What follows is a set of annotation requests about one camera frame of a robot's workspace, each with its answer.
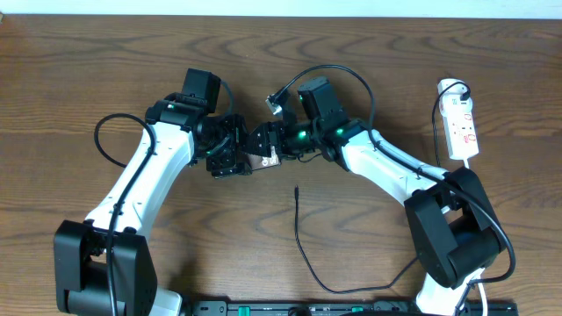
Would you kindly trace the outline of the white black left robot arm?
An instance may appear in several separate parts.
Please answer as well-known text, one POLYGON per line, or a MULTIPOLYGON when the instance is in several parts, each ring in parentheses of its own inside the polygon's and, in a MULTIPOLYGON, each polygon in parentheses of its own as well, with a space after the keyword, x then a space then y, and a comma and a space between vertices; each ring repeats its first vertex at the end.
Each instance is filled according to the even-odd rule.
POLYGON ((201 160, 215 178, 249 175, 241 156, 242 116, 215 113, 227 84, 188 69, 183 87, 144 118, 139 146, 103 201, 82 222, 65 220, 54 235, 56 304, 74 315, 184 315, 181 294, 159 286, 148 241, 179 173, 201 160))

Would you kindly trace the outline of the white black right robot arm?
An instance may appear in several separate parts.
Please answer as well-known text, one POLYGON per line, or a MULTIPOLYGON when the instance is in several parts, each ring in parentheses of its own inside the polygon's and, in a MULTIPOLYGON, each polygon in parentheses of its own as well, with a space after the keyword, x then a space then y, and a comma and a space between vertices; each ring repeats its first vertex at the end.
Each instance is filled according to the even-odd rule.
POLYGON ((478 176, 421 162, 390 144, 369 123, 352 119, 325 76, 303 83, 299 99, 307 119, 299 122, 282 88, 266 102, 281 120, 267 122, 243 143, 248 154, 298 159, 320 151, 329 162, 375 183, 404 206, 416 260, 426 271, 417 309, 459 315, 473 287, 501 252, 514 253, 478 176))

